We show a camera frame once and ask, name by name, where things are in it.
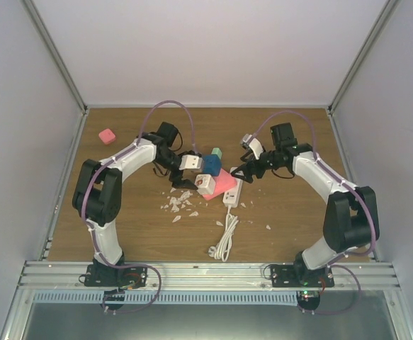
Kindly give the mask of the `blue cube socket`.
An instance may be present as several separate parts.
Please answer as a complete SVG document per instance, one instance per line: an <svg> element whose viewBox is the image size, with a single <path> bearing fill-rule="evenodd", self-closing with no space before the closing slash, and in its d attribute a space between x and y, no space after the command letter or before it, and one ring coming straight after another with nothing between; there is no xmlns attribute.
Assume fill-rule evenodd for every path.
<svg viewBox="0 0 413 340"><path fill-rule="evenodd" d="M222 168L222 162L218 155L207 154L203 156L203 174L218 176Z"/></svg>

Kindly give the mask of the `small pink plug adapter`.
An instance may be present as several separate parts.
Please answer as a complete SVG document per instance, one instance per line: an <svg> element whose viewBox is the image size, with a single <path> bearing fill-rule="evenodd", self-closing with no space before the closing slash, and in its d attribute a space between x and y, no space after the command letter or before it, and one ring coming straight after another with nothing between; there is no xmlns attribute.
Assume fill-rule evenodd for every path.
<svg viewBox="0 0 413 340"><path fill-rule="evenodd" d="M105 130L100 131L100 133L98 134L98 138L105 145L109 145L116 140L116 135L111 129L107 128Z"/></svg>

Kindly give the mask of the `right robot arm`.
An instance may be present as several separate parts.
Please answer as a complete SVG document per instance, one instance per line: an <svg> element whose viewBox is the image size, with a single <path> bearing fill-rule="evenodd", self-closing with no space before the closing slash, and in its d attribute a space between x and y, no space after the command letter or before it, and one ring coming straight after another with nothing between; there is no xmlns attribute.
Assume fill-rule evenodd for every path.
<svg viewBox="0 0 413 340"><path fill-rule="evenodd" d="M326 203L322 237L299 252L293 262L294 281L312 285L325 268L357 249L372 252L380 236L375 191L359 187L327 165L313 145L300 144L289 123L270 129L274 148L265 150L256 135L245 135L241 145L246 150L242 165L232 171L237 179L252 183L267 171L287 169L302 178Z"/></svg>

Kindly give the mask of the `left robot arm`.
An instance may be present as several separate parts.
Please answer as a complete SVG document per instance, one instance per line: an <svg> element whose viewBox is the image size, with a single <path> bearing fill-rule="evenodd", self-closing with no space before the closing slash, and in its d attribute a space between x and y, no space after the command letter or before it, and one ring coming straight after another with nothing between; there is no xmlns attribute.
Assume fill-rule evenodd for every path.
<svg viewBox="0 0 413 340"><path fill-rule="evenodd" d="M173 188L197 189L183 173L202 169L201 153L196 147L181 153L172 150L178 134L174 125L163 122L157 131L142 133L116 154L100 161L87 159L81 165L72 206L86 223L94 245L94 260L103 265L101 278L110 286L125 280L121 265L124 253L116 231L124 181L141 167L156 164L168 171Z"/></svg>

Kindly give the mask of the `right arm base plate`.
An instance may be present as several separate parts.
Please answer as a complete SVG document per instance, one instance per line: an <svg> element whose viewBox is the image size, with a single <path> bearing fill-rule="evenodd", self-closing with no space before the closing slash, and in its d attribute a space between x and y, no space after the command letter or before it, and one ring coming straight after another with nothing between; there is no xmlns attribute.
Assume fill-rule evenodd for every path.
<svg viewBox="0 0 413 340"><path fill-rule="evenodd" d="M274 288L333 288L334 278L330 268L307 270L293 264L267 265L263 271L265 279Z"/></svg>

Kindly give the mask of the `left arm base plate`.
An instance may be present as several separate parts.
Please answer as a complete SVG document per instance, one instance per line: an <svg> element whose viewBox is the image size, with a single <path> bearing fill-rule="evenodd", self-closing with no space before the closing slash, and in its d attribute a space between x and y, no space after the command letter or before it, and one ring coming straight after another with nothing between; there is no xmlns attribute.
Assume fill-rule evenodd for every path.
<svg viewBox="0 0 413 340"><path fill-rule="evenodd" d="M147 269L144 267L116 269L99 262L89 264L79 282L86 287L141 288L146 286Z"/></svg>

